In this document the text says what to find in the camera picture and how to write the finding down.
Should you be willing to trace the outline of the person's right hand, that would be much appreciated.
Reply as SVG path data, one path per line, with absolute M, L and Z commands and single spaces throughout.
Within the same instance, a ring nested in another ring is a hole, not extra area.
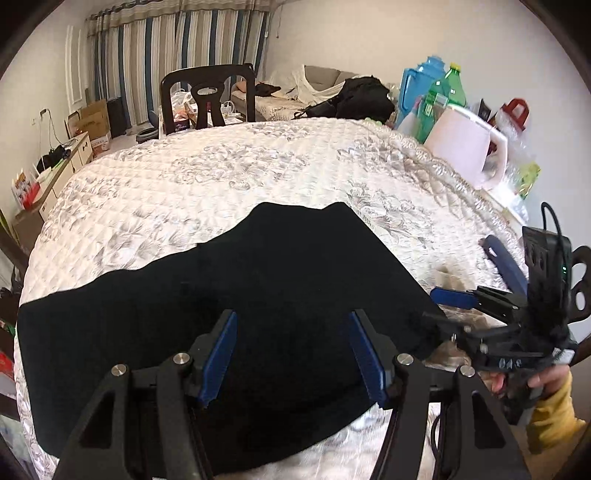
M 532 389 L 542 388 L 547 396 L 551 396 L 562 388 L 571 377 L 571 369 L 568 365 L 553 365 L 534 374 L 528 380 L 528 386 Z M 505 375 L 502 373 L 485 373 L 485 384 L 493 393 L 500 393 L 504 388 Z

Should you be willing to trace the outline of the yellow right sleeve forearm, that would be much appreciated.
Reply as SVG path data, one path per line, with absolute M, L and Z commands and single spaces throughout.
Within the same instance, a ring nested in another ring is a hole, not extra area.
M 572 401 L 572 373 L 560 390 L 551 396 L 544 394 L 536 402 L 531 419 L 526 427 L 531 453 L 540 454 L 573 437 L 584 420 L 576 417 Z

